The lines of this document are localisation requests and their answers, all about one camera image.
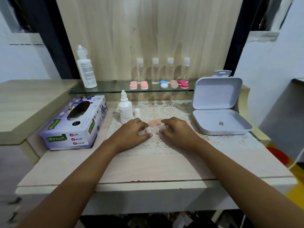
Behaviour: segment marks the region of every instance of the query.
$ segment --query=tissue box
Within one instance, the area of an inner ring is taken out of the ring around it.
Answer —
[[[50,150],[92,148],[106,112],[103,95],[75,98],[47,124],[40,136]]]

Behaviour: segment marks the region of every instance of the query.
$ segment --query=hand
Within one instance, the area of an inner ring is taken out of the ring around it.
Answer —
[[[193,151],[194,146],[198,142],[204,141],[184,120],[172,117],[170,119],[163,119],[162,123],[164,123],[165,126],[171,126],[172,131],[160,130],[160,133],[170,142],[179,145],[188,151]]]
[[[147,123],[142,122],[139,118],[132,119],[116,130],[103,144],[113,146],[116,153],[131,149],[152,137],[150,133],[138,134],[139,131],[148,126]]]

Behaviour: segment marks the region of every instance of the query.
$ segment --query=small plastic bottle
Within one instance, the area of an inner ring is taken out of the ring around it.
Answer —
[[[159,66],[158,66],[158,58],[152,58],[152,84],[159,83]]]
[[[173,57],[168,57],[167,59],[167,81],[168,83],[170,83],[171,80],[174,79],[174,65],[173,65],[173,62],[174,62],[174,58]]]
[[[181,79],[189,82],[190,57],[184,57],[184,64],[181,70]]]
[[[77,64],[80,70],[81,79],[85,88],[94,88],[97,86],[91,60],[87,58],[88,51],[81,45],[77,49],[79,60]]]
[[[123,90],[121,92],[120,103],[118,104],[120,121],[122,124],[134,119],[132,103],[127,98],[127,93]]]
[[[143,58],[137,58],[137,82],[145,81],[145,69],[143,66]]]

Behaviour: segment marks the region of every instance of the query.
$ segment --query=white plastic storage case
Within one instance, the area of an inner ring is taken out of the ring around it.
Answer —
[[[196,81],[192,105],[199,129],[207,135],[245,134],[252,126],[230,108],[237,102],[242,79],[229,77],[231,71],[218,70]]]

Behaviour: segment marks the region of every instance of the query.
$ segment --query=hanging tab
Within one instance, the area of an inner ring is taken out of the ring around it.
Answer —
[[[231,70],[216,70],[212,77],[229,77],[231,73]]]

